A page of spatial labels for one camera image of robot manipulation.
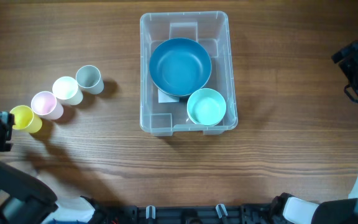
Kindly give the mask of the green bowl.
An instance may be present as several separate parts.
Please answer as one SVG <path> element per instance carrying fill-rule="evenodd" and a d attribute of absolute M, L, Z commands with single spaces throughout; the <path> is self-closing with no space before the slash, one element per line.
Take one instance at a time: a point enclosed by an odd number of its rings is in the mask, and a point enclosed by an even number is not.
<path fill-rule="evenodd" d="M 223 120 L 227 104 L 222 94 L 218 91 L 211 88 L 202 88 L 190 95 L 186 110 L 188 117 L 195 124 L 215 126 Z"/>

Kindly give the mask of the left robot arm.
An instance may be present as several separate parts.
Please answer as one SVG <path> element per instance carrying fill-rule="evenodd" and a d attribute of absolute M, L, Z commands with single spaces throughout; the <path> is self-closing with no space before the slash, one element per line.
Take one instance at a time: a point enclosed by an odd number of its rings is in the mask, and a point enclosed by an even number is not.
<path fill-rule="evenodd" d="M 11 150 L 14 115 L 0 111 L 0 152 Z M 39 179 L 0 161 L 0 223 L 94 223 L 96 209 L 84 197 L 59 200 Z"/>

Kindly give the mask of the blue plate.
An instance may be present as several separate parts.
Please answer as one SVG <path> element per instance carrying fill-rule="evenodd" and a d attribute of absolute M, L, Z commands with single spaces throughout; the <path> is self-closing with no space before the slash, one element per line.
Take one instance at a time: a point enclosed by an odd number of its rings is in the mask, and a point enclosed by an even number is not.
<path fill-rule="evenodd" d="M 194 40 L 174 38 L 153 52 L 149 72 L 155 86 L 177 97 L 189 96 L 210 79 L 212 62 L 203 46 Z"/>

